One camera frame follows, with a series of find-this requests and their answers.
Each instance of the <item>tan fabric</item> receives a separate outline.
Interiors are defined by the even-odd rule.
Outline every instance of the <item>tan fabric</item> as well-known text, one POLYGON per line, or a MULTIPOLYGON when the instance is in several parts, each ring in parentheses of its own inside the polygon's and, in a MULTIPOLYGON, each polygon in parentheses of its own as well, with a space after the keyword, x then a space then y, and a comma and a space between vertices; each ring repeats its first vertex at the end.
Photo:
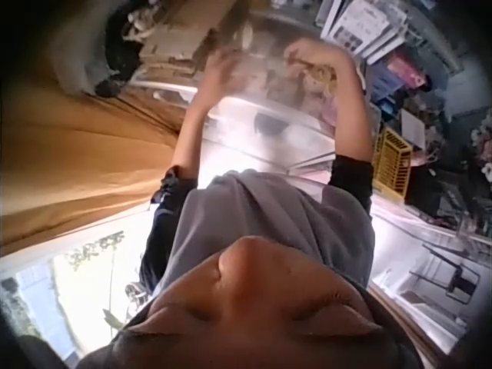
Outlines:
POLYGON ((182 119, 166 111, 68 96, 49 74, 4 92, 1 256, 148 201, 182 119))

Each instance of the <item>person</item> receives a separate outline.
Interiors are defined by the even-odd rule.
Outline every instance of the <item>person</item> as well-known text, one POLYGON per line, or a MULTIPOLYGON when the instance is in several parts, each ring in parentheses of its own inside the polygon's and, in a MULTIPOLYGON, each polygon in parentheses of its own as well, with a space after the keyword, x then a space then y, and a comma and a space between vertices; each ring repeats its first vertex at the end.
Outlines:
POLYGON ((215 52, 179 135, 141 261, 154 298, 90 367, 422 367, 407 335, 366 291, 374 250, 373 146, 354 61, 301 39, 293 73, 337 75, 336 158, 321 203, 268 173, 230 172, 197 189, 208 112, 241 81, 241 53, 215 52))

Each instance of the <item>yellow basket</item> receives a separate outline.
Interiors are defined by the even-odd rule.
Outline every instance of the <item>yellow basket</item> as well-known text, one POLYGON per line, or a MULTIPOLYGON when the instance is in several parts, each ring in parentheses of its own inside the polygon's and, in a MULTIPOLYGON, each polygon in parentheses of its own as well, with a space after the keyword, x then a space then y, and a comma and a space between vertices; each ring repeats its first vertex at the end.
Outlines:
POLYGON ((385 128, 376 143, 373 186, 384 197, 404 202, 410 180, 412 147, 398 133, 385 128))

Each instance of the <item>glass display case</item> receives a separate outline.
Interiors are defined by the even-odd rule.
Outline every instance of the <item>glass display case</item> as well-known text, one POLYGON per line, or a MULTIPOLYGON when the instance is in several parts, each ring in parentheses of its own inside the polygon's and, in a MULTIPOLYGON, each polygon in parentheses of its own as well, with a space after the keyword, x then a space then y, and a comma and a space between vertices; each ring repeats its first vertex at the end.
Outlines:
MULTIPOLYGON (((321 119, 321 103, 315 113, 303 109, 303 81, 286 76, 283 60, 289 43, 302 36, 317 38, 319 29, 279 9, 252 12, 245 27, 249 31, 243 34, 251 32, 252 39, 246 61, 238 68, 248 70, 248 86, 211 111, 204 139, 286 172, 316 158, 333 158, 333 129, 321 119)), ((154 99, 186 108, 200 79, 200 72, 192 78, 166 78, 159 71, 140 68, 130 85, 150 90, 154 99)))

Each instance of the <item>black sleeve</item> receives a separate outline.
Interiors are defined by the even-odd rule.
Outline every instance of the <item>black sleeve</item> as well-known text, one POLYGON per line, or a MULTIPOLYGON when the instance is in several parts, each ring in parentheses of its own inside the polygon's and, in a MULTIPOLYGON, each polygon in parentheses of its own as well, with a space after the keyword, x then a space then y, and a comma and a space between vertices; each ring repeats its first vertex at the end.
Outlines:
POLYGON ((337 155, 331 168, 329 185, 352 194, 369 214, 373 175, 374 169, 371 163, 337 155))
POLYGON ((140 282, 150 294, 168 266, 181 209, 186 197, 197 185, 198 180, 180 179, 177 168, 171 168, 162 179, 159 191, 152 196, 151 202, 159 206, 140 265, 140 282))

